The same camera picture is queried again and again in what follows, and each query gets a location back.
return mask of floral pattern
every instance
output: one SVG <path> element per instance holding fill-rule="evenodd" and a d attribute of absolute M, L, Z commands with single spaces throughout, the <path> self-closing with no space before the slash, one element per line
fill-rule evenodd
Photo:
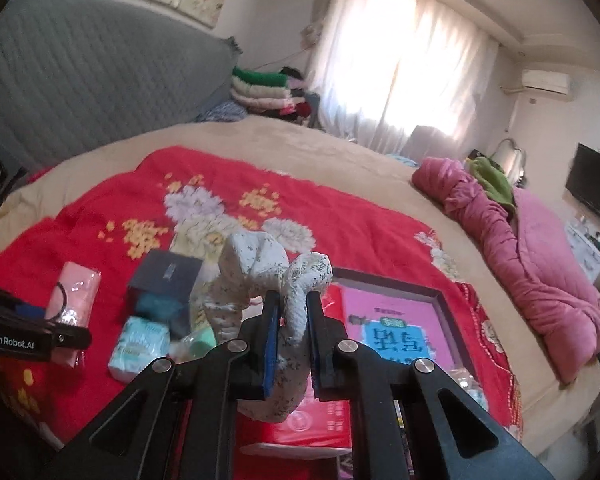
<path fill-rule="evenodd" d="M 262 230 L 291 253 L 308 253 L 315 247 L 311 229 L 293 220 L 269 218 L 263 222 Z"/>
<path fill-rule="evenodd" d="M 238 204 L 240 207 L 250 207 L 258 212 L 258 216 L 267 218 L 269 216 L 277 216 L 282 213 L 282 209 L 278 206 L 280 195 L 276 192 L 269 193 L 269 184 L 265 184 L 261 188 L 252 189 L 242 195 L 242 199 Z"/>
<path fill-rule="evenodd" d="M 259 231 L 260 230 L 260 224 L 258 224 L 258 222 L 255 220 L 251 220 L 251 219 L 247 218 L 246 216 L 238 215 L 238 222 L 240 222 L 242 227 L 247 229 L 247 231 Z"/>
<path fill-rule="evenodd" d="M 132 260 L 142 258 L 151 249 L 159 249 L 160 240 L 156 237 L 169 232 L 168 227 L 158 227 L 155 225 L 155 222 L 151 221 L 139 222 L 135 218 L 122 222 L 122 227 L 126 230 L 124 243 L 131 245 L 126 255 Z"/>
<path fill-rule="evenodd" d="M 176 225 L 170 250 L 217 262 L 226 238 L 239 230 L 243 230 L 242 225 L 229 215 L 192 215 Z"/>
<path fill-rule="evenodd" d="M 522 432 L 520 431 L 520 427 L 512 424 L 511 426 L 509 426 L 508 428 L 505 428 L 507 431 L 509 431 L 509 434 L 515 438 L 517 441 L 521 441 L 522 440 Z"/>
<path fill-rule="evenodd" d="M 504 348 L 502 347 L 498 335 L 491 324 L 491 321 L 485 320 L 482 322 L 482 334 L 485 336 L 487 341 L 496 347 L 496 351 L 499 354 L 504 354 Z"/>
<path fill-rule="evenodd" d="M 193 216 L 224 213 L 222 199 L 214 196 L 204 187 L 185 186 L 179 192 L 169 193 L 164 197 L 167 216 L 176 224 L 184 222 Z"/>
<path fill-rule="evenodd" d="M 188 184 L 190 186 L 204 186 L 205 185 L 205 177 L 201 174 L 194 175 L 189 179 Z"/>
<path fill-rule="evenodd" d="M 426 235 L 423 232 L 419 232 L 414 236 L 414 238 L 420 243 L 431 248 L 431 263 L 434 267 L 436 267 L 452 282 L 462 282 L 462 278 L 460 277 L 460 273 L 456 267 L 456 262 L 451 256 L 442 250 L 442 245 L 435 236 L 434 232 L 432 232 L 432 235 Z"/>

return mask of pink comforter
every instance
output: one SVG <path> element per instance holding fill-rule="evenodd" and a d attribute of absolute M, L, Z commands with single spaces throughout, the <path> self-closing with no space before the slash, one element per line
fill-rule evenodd
<path fill-rule="evenodd" d="M 567 242 L 564 226 L 532 193 L 515 189 L 518 235 L 462 164 L 426 158 L 411 181 L 474 238 L 496 277 L 544 339 L 560 380 L 573 381 L 600 351 L 600 293 Z"/>

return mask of air conditioner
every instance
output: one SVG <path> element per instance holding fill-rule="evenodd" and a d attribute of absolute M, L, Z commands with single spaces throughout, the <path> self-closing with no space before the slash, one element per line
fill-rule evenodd
<path fill-rule="evenodd" d="M 540 92 L 544 97 L 573 99 L 571 76 L 568 74 L 526 69 L 522 71 L 522 86 L 527 90 Z"/>

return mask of sheer curtain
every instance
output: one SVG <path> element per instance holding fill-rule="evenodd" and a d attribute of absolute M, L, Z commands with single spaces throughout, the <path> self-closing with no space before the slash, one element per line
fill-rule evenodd
<path fill-rule="evenodd" d="M 332 0 L 310 69 L 320 121 L 376 152 L 459 156 L 497 49 L 436 0 Z"/>

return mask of green blanket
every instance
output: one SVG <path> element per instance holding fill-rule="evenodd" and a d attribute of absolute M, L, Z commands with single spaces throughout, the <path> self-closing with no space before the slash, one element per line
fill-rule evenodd
<path fill-rule="evenodd" d="M 243 70 L 234 68 L 234 75 L 242 79 L 250 85 L 270 86 L 270 87 L 285 87 L 287 76 L 277 72 L 252 72 L 251 70 Z"/>
<path fill-rule="evenodd" d="M 491 200 L 500 204 L 510 216 L 516 213 L 511 184 L 504 173 L 491 165 L 488 158 L 479 156 L 472 160 L 469 163 L 469 173 L 480 183 Z"/>

